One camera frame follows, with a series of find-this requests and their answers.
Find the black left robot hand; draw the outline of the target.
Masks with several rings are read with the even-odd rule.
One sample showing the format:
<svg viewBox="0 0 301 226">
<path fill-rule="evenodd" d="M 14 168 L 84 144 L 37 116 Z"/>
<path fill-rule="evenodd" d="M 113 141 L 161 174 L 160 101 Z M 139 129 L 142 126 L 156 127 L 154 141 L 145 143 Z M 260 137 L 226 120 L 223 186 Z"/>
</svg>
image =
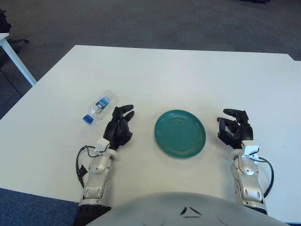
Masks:
<svg viewBox="0 0 301 226">
<path fill-rule="evenodd" d="M 103 135 L 103 138 L 110 142 L 110 149 L 116 151 L 131 139 L 133 133 L 129 130 L 128 122 L 135 114 L 133 108 L 133 105 L 115 107 L 112 119 L 108 123 Z"/>
</svg>

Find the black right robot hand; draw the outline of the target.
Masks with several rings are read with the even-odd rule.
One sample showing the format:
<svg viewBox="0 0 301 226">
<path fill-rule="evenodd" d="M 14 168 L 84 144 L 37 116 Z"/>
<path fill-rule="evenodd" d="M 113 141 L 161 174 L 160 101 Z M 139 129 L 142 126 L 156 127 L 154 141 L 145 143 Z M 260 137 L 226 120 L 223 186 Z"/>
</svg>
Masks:
<svg viewBox="0 0 301 226">
<path fill-rule="evenodd" d="M 242 149 L 242 142 L 253 140 L 253 129 L 248 123 L 246 111 L 236 109 L 224 109 L 226 115 L 232 116 L 235 120 L 218 117 L 219 123 L 218 138 L 233 149 Z"/>
</svg>

